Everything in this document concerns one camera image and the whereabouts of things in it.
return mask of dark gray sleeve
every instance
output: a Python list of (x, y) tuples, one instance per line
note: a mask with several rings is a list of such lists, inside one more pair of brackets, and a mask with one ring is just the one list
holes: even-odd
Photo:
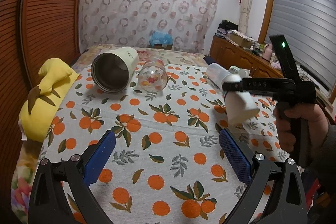
[(329, 125), (325, 141), (307, 169), (317, 174), (329, 194), (336, 192), (336, 126)]

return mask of orange print tablecloth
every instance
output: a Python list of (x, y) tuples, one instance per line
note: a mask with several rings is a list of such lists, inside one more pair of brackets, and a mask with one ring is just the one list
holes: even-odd
[[(218, 143), (228, 127), (223, 98), (204, 78), (206, 68), (166, 65), (162, 92), (145, 92), (133, 75), (127, 89), (111, 95), (99, 90), (90, 69), (71, 87), (43, 143), (40, 160), (68, 160), (82, 154), (108, 129), (115, 149), (90, 189), (113, 223), (219, 223), (246, 186), (239, 182)], [(272, 160), (287, 154), (278, 144), (275, 103), (254, 97), (259, 115), (229, 127), (241, 142)], [(83, 221), (64, 183), (75, 218)], [(255, 212), (266, 204), (270, 186)]]

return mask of metal screw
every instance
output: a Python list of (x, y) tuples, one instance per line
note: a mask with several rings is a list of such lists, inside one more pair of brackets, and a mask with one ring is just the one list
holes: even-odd
[(71, 156), (71, 160), (72, 160), (72, 161), (77, 161), (77, 160), (79, 160), (80, 158), (81, 158), (81, 156), (78, 155), (78, 154), (75, 154), (75, 155), (72, 155), (72, 156)]
[(293, 160), (293, 159), (291, 159), (291, 158), (288, 158), (287, 161), (288, 161), (288, 163), (289, 163), (290, 165), (295, 164), (295, 160)]
[(260, 154), (260, 153), (256, 154), (255, 157), (256, 157), (257, 160), (264, 160), (265, 159), (265, 156), (263, 154)]
[(48, 163), (48, 159), (43, 159), (40, 161), (40, 164), (46, 165)]

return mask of transparent glass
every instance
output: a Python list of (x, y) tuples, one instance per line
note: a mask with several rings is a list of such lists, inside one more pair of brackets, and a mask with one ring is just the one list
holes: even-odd
[(168, 83), (163, 61), (157, 57), (149, 58), (138, 74), (138, 83), (145, 91), (163, 90)]

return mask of patterned curtain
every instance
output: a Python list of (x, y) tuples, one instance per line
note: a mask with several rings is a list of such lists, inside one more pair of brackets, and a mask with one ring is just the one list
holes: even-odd
[(177, 51), (203, 52), (217, 0), (80, 0), (80, 51), (96, 44), (147, 47), (154, 31)]

